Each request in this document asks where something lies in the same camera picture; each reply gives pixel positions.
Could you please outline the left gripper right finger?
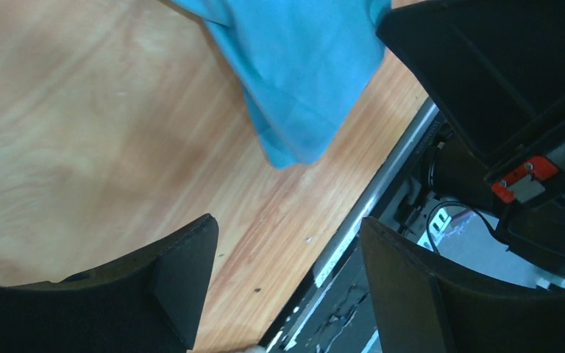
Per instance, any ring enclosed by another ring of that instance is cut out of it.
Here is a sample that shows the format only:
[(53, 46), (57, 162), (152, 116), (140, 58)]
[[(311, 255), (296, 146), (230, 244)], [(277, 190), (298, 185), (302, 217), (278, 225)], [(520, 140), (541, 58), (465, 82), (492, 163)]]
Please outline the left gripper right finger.
[(565, 352), (565, 290), (480, 274), (376, 218), (359, 238), (384, 352)]

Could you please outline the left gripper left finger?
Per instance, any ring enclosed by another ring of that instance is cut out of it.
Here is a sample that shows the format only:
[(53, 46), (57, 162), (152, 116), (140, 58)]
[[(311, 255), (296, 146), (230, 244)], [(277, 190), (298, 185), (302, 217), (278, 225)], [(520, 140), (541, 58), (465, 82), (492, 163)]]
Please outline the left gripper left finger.
[(186, 352), (218, 244), (205, 214), (61, 282), (0, 286), (0, 352)]

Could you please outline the small blue cleaning cloth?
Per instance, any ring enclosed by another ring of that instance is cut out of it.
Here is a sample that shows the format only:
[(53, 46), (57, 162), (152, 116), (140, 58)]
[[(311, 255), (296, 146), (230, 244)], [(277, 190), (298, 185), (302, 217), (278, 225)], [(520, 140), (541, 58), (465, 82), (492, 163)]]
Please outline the small blue cleaning cloth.
[(275, 168), (326, 151), (376, 73), (389, 1), (181, 1), (200, 17), (241, 82)]

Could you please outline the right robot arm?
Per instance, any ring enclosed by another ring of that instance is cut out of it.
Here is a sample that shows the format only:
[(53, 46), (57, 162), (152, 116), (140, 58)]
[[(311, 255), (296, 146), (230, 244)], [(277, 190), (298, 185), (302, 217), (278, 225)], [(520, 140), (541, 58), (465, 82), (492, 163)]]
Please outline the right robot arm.
[(377, 36), (455, 134), (430, 164), (436, 193), (492, 213), (496, 240), (565, 279), (565, 1), (422, 1)]

